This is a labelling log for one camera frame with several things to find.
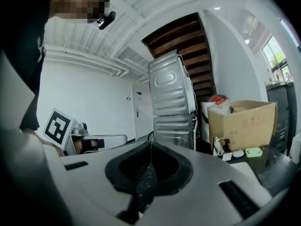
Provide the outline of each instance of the wooden ceiling panel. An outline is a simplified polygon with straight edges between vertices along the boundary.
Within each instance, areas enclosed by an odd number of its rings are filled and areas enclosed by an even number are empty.
[[[179,54],[182,55],[182,57],[185,57],[191,53],[199,52],[200,50],[203,50],[203,49],[207,49],[207,45],[205,42],[198,43],[198,44],[192,45],[188,48],[181,49],[179,51]]]
[[[186,67],[189,67],[191,65],[201,63],[201,62],[204,62],[204,61],[209,62],[209,59],[210,58],[209,58],[208,54],[204,54],[204,55],[200,55],[200,56],[188,59],[188,60],[184,60],[184,64],[185,64]]]
[[[211,71],[210,65],[204,65],[204,66],[193,68],[191,70],[190,69],[187,70],[189,76],[199,74],[199,73],[210,73],[210,71]]]
[[[155,58],[174,49],[183,57],[197,101],[215,93],[210,48],[197,14],[179,18],[143,40]]]
[[[185,47],[185,44],[194,43],[192,42],[192,40],[197,41],[197,39],[202,36],[204,36],[204,33],[202,31],[188,33],[174,40],[171,40],[166,44],[163,44],[159,48],[154,49],[154,55],[155,57],[160,57],[161,55],[164,55],[174,49]]]

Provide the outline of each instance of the cardboard box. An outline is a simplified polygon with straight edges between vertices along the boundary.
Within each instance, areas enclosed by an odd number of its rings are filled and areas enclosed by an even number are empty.
[[[232,151],[268,145],[276,132],[275,103],[241,100],[232,102],[234,113],[222,115],[208,109],[210,146],[213,138],[230,139]]]

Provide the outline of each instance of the window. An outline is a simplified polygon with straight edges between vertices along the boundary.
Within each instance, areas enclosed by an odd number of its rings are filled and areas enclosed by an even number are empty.
[[[276,81],[292,82],[291,71],[286,62],[284,52],[276,39],[272,36],[262,49]]]

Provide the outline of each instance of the green plant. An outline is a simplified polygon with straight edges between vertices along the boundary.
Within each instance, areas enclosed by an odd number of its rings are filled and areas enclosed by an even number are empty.
[[[273,66],[276,66],[277,64],[279,64],[282,60],[284,60],[285,59],[285,56],[284,56],[284,54],[283,53],[281,53],[281,52],[277,52],[277,53],[275,53],[275,57],[272,57],[271,59],[270,59],[270,62],[271,62],[271,64],[273,65]]]

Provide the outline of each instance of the black cabinet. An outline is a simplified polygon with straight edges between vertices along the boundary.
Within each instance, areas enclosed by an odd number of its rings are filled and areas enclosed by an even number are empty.
[[[289,111],[289,130],[287,139],[287,149],[291,149],[293,137],[296,135],[297,127],[297,99],[295,86],[293,82],[287,83],[286,94],[288,100],[288,111]]]
[[[272,136],[270,146],[284,151],[287,148],[289,135],[289,104],[286,93],[286,84],[277,83],[266,86],[269,102],[277,104],[277,129]]]

